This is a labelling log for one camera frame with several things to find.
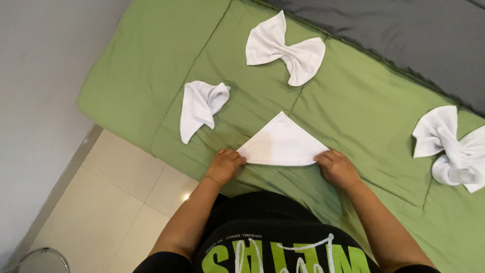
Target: black t-shirt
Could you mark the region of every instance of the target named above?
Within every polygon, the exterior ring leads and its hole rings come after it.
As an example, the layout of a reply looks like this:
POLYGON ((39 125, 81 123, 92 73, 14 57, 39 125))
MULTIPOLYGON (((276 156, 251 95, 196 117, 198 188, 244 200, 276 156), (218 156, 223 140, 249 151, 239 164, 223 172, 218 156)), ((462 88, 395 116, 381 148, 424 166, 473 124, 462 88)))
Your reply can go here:
MULTIPOLYGON (((193 263, 159 252, 134 273, 376 273, 379 267, 341 229, 270 192, 231 198, 211 212, 193 263)), ((439 273, 424 265, 396 273, 439 273)))

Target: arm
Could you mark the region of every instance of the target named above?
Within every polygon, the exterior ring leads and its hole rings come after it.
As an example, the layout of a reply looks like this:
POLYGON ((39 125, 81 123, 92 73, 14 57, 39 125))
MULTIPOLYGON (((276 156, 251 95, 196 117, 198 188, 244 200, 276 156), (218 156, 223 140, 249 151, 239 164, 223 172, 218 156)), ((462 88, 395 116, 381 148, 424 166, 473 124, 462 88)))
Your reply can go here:
POLYGON ((317 155, 315 161, 325 180, 346 193, 383 272, 392 273, 412 264, 435 267, 403 225, 362 182, 344 154, 326 151, 317 155))
POLYGON ((167 251, 191 260, 221 187, 236 175, 238 167, 244 163, 246 158, 238 152, 220 150, 189 199, 168 221, 149 256, 167 251))

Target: towel fold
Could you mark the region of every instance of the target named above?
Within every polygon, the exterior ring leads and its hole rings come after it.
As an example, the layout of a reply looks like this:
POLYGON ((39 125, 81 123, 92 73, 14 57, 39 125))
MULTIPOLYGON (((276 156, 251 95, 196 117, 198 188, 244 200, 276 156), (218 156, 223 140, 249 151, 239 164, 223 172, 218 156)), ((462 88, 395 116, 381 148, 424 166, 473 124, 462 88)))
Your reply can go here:
POLYGON ((286 46, 285 32, 283 11, 253 28, 246 44, 246 64, 261 65, 281 58, 290 73, 288 84, 300 86, 317 73, 325 55, 325 44, 316 37, 286 46))
POLYGON ((280 112, 237 151, 248 163, 274 166, 306 166, 329 150, 280 112))
POLYGON ((201 81, 185 84, 182 114, 180 115, 180 137, 189 143, 190 138, 205 123, 214 129, 215 113, 221 110, 229 99, 231 87, 224 83, 210 85, 201 81))
POLYGON ((433 164, 433 177, 446 185, 464 184, 469 192, 475 192, 485 186, 485 126, 460 141, 456 138, 457 129, 456 106, 431 110, 414 128, 414 157, 445 151, 433 164))

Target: gray baseboard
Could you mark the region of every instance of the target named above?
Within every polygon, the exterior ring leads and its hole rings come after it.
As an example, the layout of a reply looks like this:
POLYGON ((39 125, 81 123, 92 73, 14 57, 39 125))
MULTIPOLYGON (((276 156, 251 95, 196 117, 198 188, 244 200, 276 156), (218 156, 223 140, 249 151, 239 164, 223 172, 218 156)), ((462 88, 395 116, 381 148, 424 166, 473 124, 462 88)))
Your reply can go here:
POLYGON ((103 132, 103 128, 101 128, 96 124, 93 125, 93 127, 87 134, 86 138, 79 146, 78 150, 76 151, 71 161, 67 165, 63 174, 57 181, 56 185, 50 192, 49 197, 47 198, 46 202, 40 209, 40 212, 37 215, 37 218, 35 218, 35 220, 33 221, 32 226, 28 230, 24 239, 18 244, 8 264, 4 267, 5 269, 18 264, 22 260, 22 258, 29 252, 30 247, 33 244, 35 238, 37 238, 37 235, 39 234, 40 230, 42 229, 47 219, 49 218, 50 214, 56 207, 58 201, 64 194, 65 189, 67 188, 67 186, 69 186, 69 183, 71 183, 71 180, 74 178, 74 175, 76 175, 82 163, 84 162, 89 152, 93 148, 101 132, 103 132))

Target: white wall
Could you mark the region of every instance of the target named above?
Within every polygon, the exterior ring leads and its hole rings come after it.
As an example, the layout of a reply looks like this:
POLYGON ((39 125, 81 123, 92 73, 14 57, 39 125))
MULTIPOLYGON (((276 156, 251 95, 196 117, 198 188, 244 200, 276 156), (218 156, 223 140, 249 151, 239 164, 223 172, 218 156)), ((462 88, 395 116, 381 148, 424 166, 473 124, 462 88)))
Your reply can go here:
POLYGON ((74 101, 129 0, 0 0, 0 268, 92 123, 74 101))

